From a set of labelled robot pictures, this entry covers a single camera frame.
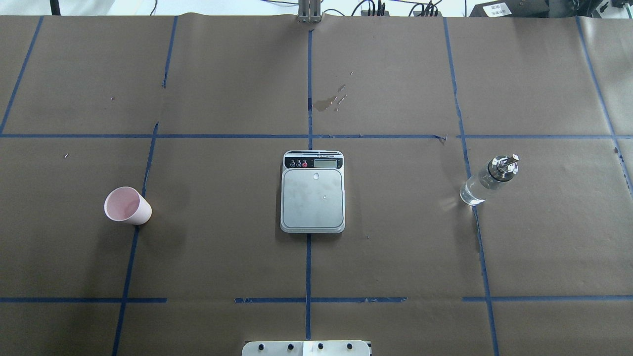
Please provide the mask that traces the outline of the clear glass sauce bottle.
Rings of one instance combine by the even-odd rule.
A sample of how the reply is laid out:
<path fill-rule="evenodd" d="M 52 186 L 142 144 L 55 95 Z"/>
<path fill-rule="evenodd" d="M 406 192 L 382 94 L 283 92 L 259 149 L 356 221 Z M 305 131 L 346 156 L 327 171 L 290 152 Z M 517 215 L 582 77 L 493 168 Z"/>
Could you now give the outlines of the clear glass sauce bottle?
<path fill-rule="evenodd" d="M 460 189 L 462 201 L 467 205 L 477 206 L 488 200 L 517 176 L 519 160 L 518 155 L 499 155 L 489 160 L 462 185 Z"/>

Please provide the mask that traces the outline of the pink paper cup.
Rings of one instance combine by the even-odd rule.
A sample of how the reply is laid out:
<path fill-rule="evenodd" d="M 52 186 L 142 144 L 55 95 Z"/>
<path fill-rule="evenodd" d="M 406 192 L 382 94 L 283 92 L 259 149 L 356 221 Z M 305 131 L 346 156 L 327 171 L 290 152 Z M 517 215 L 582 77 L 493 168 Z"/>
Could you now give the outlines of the pink paper cup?
<path fill-rule="evenodd" d="M 152 216 L 152 207 L 133 187 L 119 187 L 104 201 L 104 213 L 114 222 L 143 225 Z"/>

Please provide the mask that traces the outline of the digital kitchen scale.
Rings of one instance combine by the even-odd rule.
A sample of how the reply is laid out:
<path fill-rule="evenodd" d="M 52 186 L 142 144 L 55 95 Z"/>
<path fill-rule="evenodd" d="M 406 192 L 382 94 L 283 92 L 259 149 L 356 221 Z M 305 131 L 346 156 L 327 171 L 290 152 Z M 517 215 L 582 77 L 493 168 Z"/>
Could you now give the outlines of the digital kitchen scale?
<path fill-rule="evenodd" d="M 345 172 L 340 151 L 295 150 L 283 154 L 279 225 L 287 233 L 343 232 Z"/>

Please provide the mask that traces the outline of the aluminium frame post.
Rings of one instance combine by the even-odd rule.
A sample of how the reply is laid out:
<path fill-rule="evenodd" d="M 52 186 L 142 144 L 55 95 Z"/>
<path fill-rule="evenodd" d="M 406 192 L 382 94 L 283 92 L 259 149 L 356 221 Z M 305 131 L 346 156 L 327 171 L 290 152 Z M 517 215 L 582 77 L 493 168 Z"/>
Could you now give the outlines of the aluminium frame post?
<path fill-rule="evenodd" d="M 321 20 L 321 0 L 298 0 L 299 23 L 319 23 Z"/>

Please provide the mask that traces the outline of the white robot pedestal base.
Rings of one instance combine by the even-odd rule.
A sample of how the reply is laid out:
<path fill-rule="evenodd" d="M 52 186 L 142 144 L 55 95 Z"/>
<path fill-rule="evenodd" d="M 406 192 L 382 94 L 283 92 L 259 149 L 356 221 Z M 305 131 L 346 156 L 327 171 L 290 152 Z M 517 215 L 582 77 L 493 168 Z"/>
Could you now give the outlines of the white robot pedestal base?
<path fill-rule="evenodd" d="M 242 356 L 371 356 L 371 342 L 364 340 L 247 342 Z"/>

